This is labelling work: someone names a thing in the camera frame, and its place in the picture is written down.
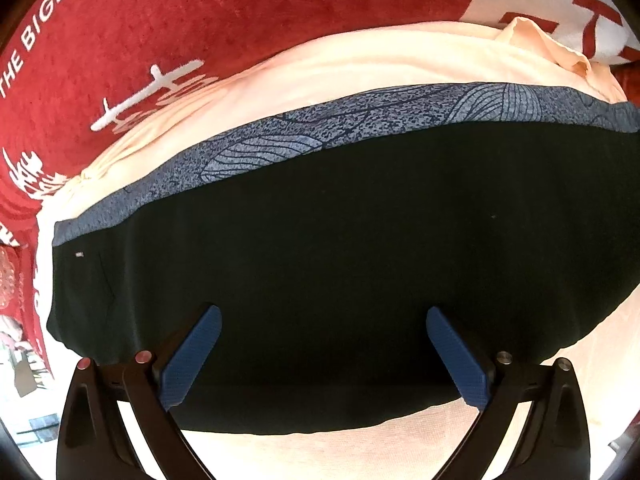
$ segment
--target blue rubber pad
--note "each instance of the blue rubber pad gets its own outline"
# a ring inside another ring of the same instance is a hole
[[[427,313],[427,334],[464,401],[484,410],[491,399],[489,377],[436,306]]]
[[[211,306],[177,349],[160,377],[159,399],[165,410],[180,404],[196,380],[222,330],[222,313]]]

